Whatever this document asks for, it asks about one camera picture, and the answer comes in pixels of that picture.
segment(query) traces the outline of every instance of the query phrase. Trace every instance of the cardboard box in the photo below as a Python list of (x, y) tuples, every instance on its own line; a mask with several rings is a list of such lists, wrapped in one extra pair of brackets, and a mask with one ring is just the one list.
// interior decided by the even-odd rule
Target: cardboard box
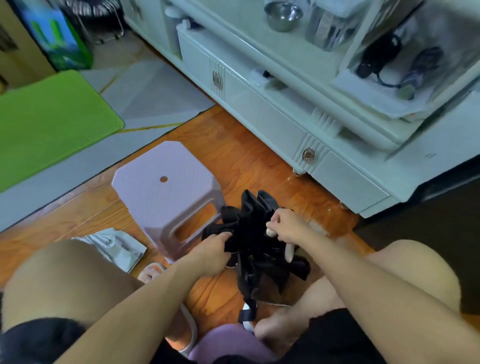
[(0, 0), (0, 81), (21, 87), (53, 75), (55, 70), (6, 0)]

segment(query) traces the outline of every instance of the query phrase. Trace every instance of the leg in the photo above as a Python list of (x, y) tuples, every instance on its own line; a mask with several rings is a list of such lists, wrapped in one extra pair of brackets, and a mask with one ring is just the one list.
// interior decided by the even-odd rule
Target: leg
[[(84, 242), (53, 243), (24, 262), (7, 283), (2, 329), (45, 317), (73, 319), (87, 328), (141, 286)], [(182, 333), (169, 336), (175, 340)]]
[[(459, 311), (458, 278), (429, 247), (412, 240), (399, 240), (366, 259)], [(323, 277), (311, 285), (294, 306), (261, 320), (255, 327), (255, 335), (261, 340), (292, 342), (308, 328), (310, 318), (344, 307), (335, 288)]]

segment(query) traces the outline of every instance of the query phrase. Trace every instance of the person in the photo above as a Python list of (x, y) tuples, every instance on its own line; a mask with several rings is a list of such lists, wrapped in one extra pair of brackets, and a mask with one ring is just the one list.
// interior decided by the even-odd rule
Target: person
[[(294, 306), (256, 325), (260, 340), (298, 338), (279, 363), (478, 362), (480, 335), (458, 313), (458, 279), (427, 246), (397, 241), (361, 258), (287, 209), (267, 227), (325, 273)], [(80, 241), (38, 251), (5, 287), (2, 363), (189, 363), (164, 338), (199, 277), (225, 268), (229, 236), (209, 237), (145, 285)]]

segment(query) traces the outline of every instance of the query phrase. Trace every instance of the green mat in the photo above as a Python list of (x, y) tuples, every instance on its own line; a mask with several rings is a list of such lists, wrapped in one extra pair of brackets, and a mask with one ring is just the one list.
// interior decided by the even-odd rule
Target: green mat
[(0, 96), (0, 192), (123, 126), (76, 71)]

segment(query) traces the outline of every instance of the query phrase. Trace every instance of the metal bowl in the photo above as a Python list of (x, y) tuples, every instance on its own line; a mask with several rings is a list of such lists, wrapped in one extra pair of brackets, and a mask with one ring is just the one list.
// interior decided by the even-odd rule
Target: metal bowl
[(265, 5), (267, 22), (277, 32), (289, 32), (303, 16), (302, 10), (291, 2), (274, 1)]

